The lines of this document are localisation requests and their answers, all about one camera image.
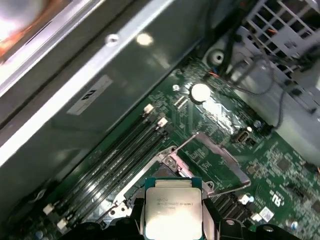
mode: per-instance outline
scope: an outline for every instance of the metal grille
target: metal grille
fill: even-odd
[[[262,0],[248,16],[248,25],[269,55],[291,57],[302,54],[320,39],[320,15],[313,0]],[[287,79],[297,67],[276,64]]]

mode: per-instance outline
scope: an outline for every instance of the cpu socket lever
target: cpu socket lever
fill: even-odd
[[[169,158],[172,158],[178,168],[179,173],[182,177],[192,178],[194,175],[189,170],[189,167],[185,164],[185,162],[178,156],[178,151],[181,150],[184,146],[190,143],[192,140],[198,140],[202,144],[204,144],[213,154],[219,155],[224,160],[227,167],[237,176],[240,181],[240,184],[232,186],[230,188],[225,188],[220,191],[214,191],[204,182],[202,183],[203,190],[203,198],[211,198],[214,196],[219,196],[223,194],[232,193],[238,190],[245,189],[251,185],[250,178],[241,170],[239,167],[237,160],[229,153],[223,146],[214,143],[206,134],[199,131],[192,135],[188,140],[186,140],[183,144],[177,147],[172,153],[168,155]]]

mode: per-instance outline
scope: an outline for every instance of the capacitor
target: capacitor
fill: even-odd
[[[249,196],[249,203],[253,203],[255,201],[255,198],[253,196]]]
[[[41,231],[41,230],[36,231],[34,236],[35,236],[36,239],[41,240],[44,237],[44,232]]]
[[[259,120],[255,120],[255,121],[253,122],[253,126],[254,126],[256,129],[258,129],[258,128],[261,128],[261,127],[262,127],[262,123],[261,123],[261,121],[259,121]]]
[[[285,225],[294,231],[298,230],[299,227],[299,223],[294,219],[287,219]]]

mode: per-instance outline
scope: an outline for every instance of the screw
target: screw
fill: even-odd
[[[232,221],[232,220],[230,220],[230,219],[228,219],[227,221],[225,221],[228,225],[235,225],[235,222],[234,221]]]
[[[172,86],[172,89],[173,89],[173,91],[178,92],[180,90],[180,87],[179,87],[179,85],[175,84]]]
[[[118,34],[109,34],[105,38],[105,43],[108,47],[113,47],[118,44],[119,39],[120,38]]]
[[[171,165],[171,164],[173,164],[173,160],[168,157],[168,158],[165,160],[165,163],[168,164],[168,165]]]
[[[214,188],[214,183],[212,181],[208,181],[206,184],[208,185],[209,188],[211,189]]]
[[[265,230],[265,231],[267,231],[267,232],[269,232],[269,233],[271,233],[271,232],[274,231],[274,229],[273,229],[272,227],[270,227],[270,226],[264,226],[264,227],[263,227],[263,230]]]

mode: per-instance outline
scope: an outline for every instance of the connector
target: connector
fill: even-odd
[[[45,213],[45,215],[49,215],[54,209],[55,207],[51,203],[49,203],[44,207],[43,212]]]
[[[247,205],[247,203],[250,202],[250,197],[249,197],[248,195],[244,194],[244,195],[242,195],[242,196],[240,196],[240,197],[238,198],[238,201],[239,201],[240,203],[242,203],[243,205]]]
[[[152,106],[150,103],[144,107],[143,111],[145,114],[149,114],[152,112],[152,110],[154,109],[154,106]]]
[[[62,218],[57,224],[57,228],[62,231],[68,224],[68,221],[65,218]]]
[[[262,217],[258,213],[254,213],[250,218],[257,223],[262,220]]]
[[[168,120],[165,117],[163,117],[160,119],[160,121],[158,121],[157,125],[160,128],[163,128],[167,123],[168,123]]]

